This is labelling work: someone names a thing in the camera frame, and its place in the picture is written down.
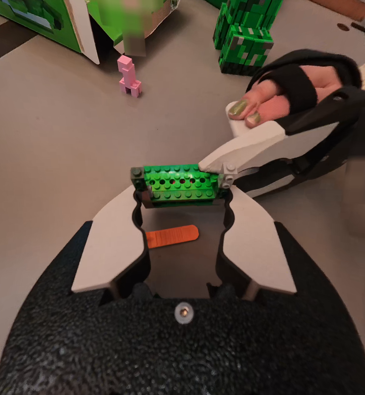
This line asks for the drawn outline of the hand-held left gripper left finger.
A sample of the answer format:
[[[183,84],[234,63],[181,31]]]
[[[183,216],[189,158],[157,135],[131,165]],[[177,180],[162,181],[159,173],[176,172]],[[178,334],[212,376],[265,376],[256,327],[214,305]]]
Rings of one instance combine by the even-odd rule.
[[[71,291],[109,289],[116,298],[129,297],[151,270],[142,223],[141,201],[131,185],[92,220]]]

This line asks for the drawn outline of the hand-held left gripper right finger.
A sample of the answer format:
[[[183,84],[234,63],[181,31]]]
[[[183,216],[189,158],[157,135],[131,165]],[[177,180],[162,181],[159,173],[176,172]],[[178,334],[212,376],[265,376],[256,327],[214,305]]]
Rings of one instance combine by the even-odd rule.
[[[242,300],[254,300],[260,290],[296,294],[273,218],[236,186],[225,197],[224,227],[216,258],[222,284]]]

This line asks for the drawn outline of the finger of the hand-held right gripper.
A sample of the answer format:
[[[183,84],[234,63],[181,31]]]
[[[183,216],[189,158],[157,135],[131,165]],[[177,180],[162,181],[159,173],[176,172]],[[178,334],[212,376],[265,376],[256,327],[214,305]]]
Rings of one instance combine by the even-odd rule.
[[[217,148],[199,162],[199,168],[203,172],[221,174],[223,163],[228,162],[239,173],[273,160],[294,159],[321,143],[338,124],[334,122],[288,136],[276,121],[268,121]]]
[[[243,171],[234,185],[251,198],[256,198],[289,185],[295,175],[288,161],[274,160],[261,167]]]

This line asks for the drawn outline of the green lego assembly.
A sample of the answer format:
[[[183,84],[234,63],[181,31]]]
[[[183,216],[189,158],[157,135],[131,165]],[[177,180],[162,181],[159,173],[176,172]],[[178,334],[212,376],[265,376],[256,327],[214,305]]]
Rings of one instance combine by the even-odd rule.
[[[200,170],[198,164],[131,167],[135,195],[147,208],[209,206],[223,200],[237,178],[234,165],[220,173]]]

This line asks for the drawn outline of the green lego creeper figure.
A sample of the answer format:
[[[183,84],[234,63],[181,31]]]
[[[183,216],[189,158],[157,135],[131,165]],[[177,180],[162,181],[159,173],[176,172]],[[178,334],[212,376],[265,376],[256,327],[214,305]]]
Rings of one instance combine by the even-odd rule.
[[[270,29],[282,0],[211,1],[219,7],[213,43],[220,71],[253,76],[267,59],[274,41]]]

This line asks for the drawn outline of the pink lego pig figure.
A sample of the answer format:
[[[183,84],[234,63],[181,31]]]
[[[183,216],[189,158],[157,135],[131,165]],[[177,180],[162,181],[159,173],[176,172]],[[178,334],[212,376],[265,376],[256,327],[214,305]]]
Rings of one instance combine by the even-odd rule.
[[[142,83],[136,79],[136,71],[132,59],[121,55],[117,63],[118,70],[122,73],[122,79],[119,81],[121,92],[138,98],[142,93]]]

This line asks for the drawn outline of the green lego set box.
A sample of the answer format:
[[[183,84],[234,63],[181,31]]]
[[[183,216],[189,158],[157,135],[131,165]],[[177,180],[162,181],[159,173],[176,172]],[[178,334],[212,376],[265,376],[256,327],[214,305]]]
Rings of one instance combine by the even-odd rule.
[[[179,6],[172,0],[0,0],[0,15],[100,64],[115,49],[145,56],[145,39]]]

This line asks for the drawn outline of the person's right hand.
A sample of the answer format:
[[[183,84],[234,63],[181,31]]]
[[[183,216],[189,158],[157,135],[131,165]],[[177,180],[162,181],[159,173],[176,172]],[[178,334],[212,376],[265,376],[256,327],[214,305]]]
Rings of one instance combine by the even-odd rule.
[[[300,66],[312,83],[317,104],[343,84],[332,66]],[[283,87],[271,79],[255,82],[247,93],[228,111],[231,120],[244,121],[248,128],[254,128],[267,121],[288,116],[291,111],[289,98]]]

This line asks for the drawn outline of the orange brick separator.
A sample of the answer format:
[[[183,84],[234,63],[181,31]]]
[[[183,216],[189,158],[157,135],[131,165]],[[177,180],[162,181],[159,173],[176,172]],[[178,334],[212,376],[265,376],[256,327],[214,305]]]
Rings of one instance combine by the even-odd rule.
[[[146,240],[149,249],[186,243],[197,240],[198,237],[199,230],[195,225],[184,225],[175,228],[146,232]]]

